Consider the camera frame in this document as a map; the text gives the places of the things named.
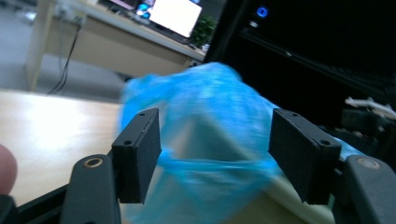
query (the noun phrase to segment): desk leg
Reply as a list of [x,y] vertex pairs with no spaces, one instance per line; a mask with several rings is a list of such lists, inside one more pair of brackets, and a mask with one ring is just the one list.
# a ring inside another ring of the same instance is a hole
[[39,0],[37,3],[37,13],[25,65],[28,91],[34,91],[38,81],[43,56],[46,51],[54,6],[55,3],[51,0]]

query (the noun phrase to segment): monitor screen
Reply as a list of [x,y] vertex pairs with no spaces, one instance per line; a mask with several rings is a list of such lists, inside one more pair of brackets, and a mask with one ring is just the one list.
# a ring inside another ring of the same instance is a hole
[[156,0],[148,18],[179,35],[190,37],[201,10],[191,0]]

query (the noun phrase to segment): potted plant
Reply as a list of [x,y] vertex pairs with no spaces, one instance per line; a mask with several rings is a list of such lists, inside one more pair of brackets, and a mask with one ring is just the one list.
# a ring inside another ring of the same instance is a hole
[[197,48],[210,43],[213,32],[216,28],[216,21],[208,15],[200,15],[194,29],[192,30],[190,43]]

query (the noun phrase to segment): wooden table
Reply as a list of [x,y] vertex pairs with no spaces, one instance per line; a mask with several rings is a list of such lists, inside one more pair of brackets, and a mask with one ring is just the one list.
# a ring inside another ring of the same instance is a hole
[[118,134],[116,104],[0,91],[0,105],[0,143],[19,166],[17,205],[67,184],[78,160],[107,154]]

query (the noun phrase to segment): plastic bag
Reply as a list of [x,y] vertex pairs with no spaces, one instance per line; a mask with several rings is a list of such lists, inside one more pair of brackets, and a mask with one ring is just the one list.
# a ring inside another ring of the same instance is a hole
[[146,203],[127,205],[134,224],[220,223],[282,174],[268,153],[277,106],[225,64],[133,79],[122,101],[121,128],[160,108],[163,153]]

